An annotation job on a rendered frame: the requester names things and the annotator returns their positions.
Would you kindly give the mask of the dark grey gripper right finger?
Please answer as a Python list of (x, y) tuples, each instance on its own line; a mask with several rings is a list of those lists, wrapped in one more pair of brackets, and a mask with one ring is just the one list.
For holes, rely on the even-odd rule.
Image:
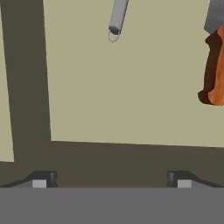
[(194, 187), (214, 187), (224, 188), (224, 185), (216, 184), (208, 180), (198, 178), (190, 171), (168, 171), (167, 187), (174, 188), (194, 188)]

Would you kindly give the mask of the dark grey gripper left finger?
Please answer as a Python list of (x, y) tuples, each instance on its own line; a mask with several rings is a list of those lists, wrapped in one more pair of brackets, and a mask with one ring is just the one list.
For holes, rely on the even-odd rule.
[(33, 171), (27, 177), (3, 185), (8, 187), (54, 188), (57, 187), (56, 171)]

